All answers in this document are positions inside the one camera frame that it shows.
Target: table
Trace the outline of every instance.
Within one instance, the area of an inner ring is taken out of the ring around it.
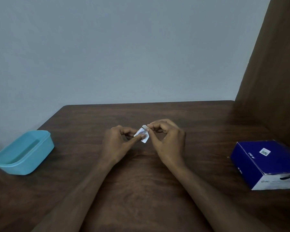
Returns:
[[[290,231],[290,190],[251,191],[229,156],[236,141],[275,138],[233,101],[68,105],[39,129],[55,149],[31,174],[0,170],[0,231],[31,231],[89,172],[103,132],[170,118],[187,132],[186,164],[275,231]],[[212,231],[161,163],[138,143],[108,174],[81,231]]]

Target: blue-gray wall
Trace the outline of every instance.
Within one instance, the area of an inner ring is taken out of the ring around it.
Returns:
[[[0,149],[67,104],[234,100],[270,0],[0,0]]]

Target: person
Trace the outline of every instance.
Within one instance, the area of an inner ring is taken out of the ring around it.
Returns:
[[[183,185],[215,232],[271,231],[186,166],[182,157],[186,133],[173,121],[163,119],[147,126],[152,144],[161,161]],[[120,125],[106,130],[101,156],[95,167],[33,231],[79,231],[108,172],[135,143],[144,138],[144,135],[133,137],[136,132],[136,129]],[[155,134],[161,132],[166,134],[162,141]],[[123,140],[123,135],[128,137],[127,142]]]

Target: hand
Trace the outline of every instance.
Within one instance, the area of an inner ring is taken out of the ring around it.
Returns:
[[[122,127],[121,125],[106,130],[102,142],[102,160],[107,162],[110,161],[113,164],[118,163],[134,144],[146,137],[146,135],[137,135],[133,137],[136,132],[136,129]],[[122,139],[122,135],[132,138],[125,142]]]
[[[185,166],[182,154],[185,149],[186,133],[169,119],[157,120],[147,125],[147,132],[161,161],[168,167]],[[160,141],[155,132],[165,133]]]

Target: box top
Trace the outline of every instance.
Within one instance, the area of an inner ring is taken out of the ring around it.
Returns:
[[[290,149],[276,142],[238,142],[265,175],[290,173]]]

